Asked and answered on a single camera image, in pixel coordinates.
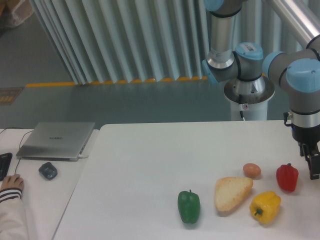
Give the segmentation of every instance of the yellow bell pepper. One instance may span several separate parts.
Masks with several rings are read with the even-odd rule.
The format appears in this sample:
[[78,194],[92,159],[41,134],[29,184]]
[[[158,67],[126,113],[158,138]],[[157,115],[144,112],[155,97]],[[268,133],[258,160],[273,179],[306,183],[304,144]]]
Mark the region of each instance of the yellow bell pepper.
[[278,214],[281,198],[273,191],[258,194],[252,200],[250,211],[260,223],[267,224]]

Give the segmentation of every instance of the laptop logo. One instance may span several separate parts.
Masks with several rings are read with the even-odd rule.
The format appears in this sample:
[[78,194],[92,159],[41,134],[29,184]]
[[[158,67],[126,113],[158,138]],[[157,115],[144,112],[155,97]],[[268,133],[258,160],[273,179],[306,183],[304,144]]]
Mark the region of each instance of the laptop logo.
[[62,136],[50,136],[49,139],[50,140],[62,140],[64,138]]

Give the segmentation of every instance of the egg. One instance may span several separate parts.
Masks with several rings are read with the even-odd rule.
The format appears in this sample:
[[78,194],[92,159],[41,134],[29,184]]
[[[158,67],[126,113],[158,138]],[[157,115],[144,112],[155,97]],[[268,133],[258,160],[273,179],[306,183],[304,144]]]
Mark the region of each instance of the egg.
[[261,168],[254,163],[243,165],[243,172],[249,178],[256,178],[261,174]]

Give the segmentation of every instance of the laptop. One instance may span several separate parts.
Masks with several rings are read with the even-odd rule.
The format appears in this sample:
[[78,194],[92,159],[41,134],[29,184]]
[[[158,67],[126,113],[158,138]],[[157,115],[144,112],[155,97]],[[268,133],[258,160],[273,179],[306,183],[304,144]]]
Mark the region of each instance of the laptop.
[[26,160],[77,161],[94,122],[40,122],[17,152]]

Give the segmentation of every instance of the blue joint cap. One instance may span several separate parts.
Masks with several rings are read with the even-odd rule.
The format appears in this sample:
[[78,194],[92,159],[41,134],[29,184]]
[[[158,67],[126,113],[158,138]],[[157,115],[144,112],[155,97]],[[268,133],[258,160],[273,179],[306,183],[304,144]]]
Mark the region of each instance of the blue joint cap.
[[320,90],[320,62],[309,58],[292,62],[286,70],[286,80],[293,89],[302,93]]
[[217,11],[221,8],[224,1],[225,0],[203,0],[205,8],[210,12]]
[[204,74],[206,75],[206,78],[209,80],[209,82],[211,84],[217,84],[218,81],[216,80],[215,76],[212,74],[212,72],[208,66],[207,60],[202,61],[202,68],[203,68]]
[[242,42],[235,47],[235,52],[245,59],[262,60],[264,51],[262,47],[254,42]]
[[269,78],[269,67],[271,65],[271,62],[276,58],[276,56],[283,53],[283,51],[274,51],[265,57],[262,63],[262,72],[266,75],[267,78]]

